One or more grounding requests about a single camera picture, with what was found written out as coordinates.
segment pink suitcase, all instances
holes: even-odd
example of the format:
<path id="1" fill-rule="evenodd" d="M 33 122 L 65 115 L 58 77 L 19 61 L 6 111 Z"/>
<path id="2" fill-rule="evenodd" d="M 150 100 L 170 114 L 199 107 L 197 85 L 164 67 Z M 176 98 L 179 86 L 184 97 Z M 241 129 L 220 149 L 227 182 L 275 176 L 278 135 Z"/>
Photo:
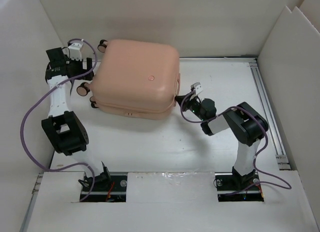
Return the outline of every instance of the pink suitcase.
<path id="1" fill-rule="evenodd" d="M 91 84 L 92 107 L 117 115 L 163 119 L 175 106 L 180 89 L 179 54 L 169 45 L 112 40 Z M 80 95 L 86 95 L 77 89 Z"/>

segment white table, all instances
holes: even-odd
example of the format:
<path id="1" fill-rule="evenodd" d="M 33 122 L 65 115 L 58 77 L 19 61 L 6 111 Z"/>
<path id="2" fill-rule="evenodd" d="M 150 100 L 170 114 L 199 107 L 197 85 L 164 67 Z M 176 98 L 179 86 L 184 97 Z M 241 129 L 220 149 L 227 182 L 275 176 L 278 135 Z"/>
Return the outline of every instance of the white table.
<path id="1" fill-rule="evenodd" d="M 218 112 L 247 101 L 265 115 L 247 62 L 186 59 L 180 71 L 181 94 L 200 81 L 201 97 L 215 100 Z M 168 119 L 150 121 L 105 114 L 92 109 L 88 99 L 72 96 L 89 135 L 87 152 L 110 171 L 134 172 L 128 174 L 127 202 L 72 203 L 79 200 L 81 168 L 45 173 L 28 232 L 318 230 L 298 173 L 279 171 L 272 143 L 257 165 L 287 179 L 293 189 L 263 185 L 265 202 L 218 202 L 214 172 L 230 171 L 237 154 L 230 130 L 208 137 L 199 125 L 184 121 L 178 107 Z M 73 162 L 55 154 L 51 167 Z"/>

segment bolt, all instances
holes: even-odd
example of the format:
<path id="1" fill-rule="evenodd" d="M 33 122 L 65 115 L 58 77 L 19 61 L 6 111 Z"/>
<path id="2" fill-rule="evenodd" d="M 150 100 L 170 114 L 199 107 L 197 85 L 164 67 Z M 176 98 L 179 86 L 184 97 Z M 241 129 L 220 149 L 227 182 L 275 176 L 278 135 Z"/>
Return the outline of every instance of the bolt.
<path id="1" fill-rule="evenodd" d="M 253 183 L 259 183 L 259 182 L 260 182 L 259 179 L 257 179 L 257 178 L 253 179 Z"/>
<path id="2" fill-rule="evenodd" d="M 127 186 L 127 181 L 126 180 L 121 180 L 120 186 L 121 187 L 126 187 Z"/>
<path id="3" fill-rule="evenodd" d="M 222 186 L 222 180 L 220 180 L 220 179 L 217 179 L 216 181 L 215 181 L 215 183 L 216 183 L 216 185 L 217 186 Z"/>

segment hard-shell suitcase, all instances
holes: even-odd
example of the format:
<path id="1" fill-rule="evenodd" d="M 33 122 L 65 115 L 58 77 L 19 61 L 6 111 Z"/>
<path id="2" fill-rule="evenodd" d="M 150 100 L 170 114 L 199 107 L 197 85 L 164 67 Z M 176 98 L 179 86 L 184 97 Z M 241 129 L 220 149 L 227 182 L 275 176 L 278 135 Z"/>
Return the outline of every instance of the hard-shell suitcase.
<path id="1" fill-rule="evenodd" d="M 86 85 L 93 94 L 91 105 L 128 117 L 167 117 L 180 89 L 177 50 L 130 40 L 105 41 L 103 45 L 102 62 L 91 84 Z"/>

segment caster wheel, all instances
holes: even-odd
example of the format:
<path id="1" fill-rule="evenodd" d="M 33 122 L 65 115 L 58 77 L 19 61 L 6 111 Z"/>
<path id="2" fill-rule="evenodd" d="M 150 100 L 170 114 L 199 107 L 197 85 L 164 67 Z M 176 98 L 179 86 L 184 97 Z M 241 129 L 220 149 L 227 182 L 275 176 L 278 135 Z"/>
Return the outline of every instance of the caster wheel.
<path id="1" fill-rule="evenodd" d="M 95 103 L 95 102 L 96 102 L 94 96 L 91 96 L 89 100 L 90 100 L 90 102 L 92 102 L 92 103 Z"/>
<path id="2" fill-rule="evenodd" d="M 91 103 L 91 107 L 92 107 L 92 108 L 98 108 L 98 106 L 97 106 L 96 103 Z"/>
<path id="3" fill-rule="evenodd" d="M 108 41 L 107 40 L 101 40 L 99 42 L 99 45 L 98 45 L 97 49 L 99 50 L 99 52 L 104 53 L 106 51 L 107 45 L 108 45 Z"/>
<path id="4" fill-rule="evenodd" d="M 76 92 L 82 97 L 86 96 L 90 92 L 89 83 L 81 83 L 80 86 L 76 88 Z"/>

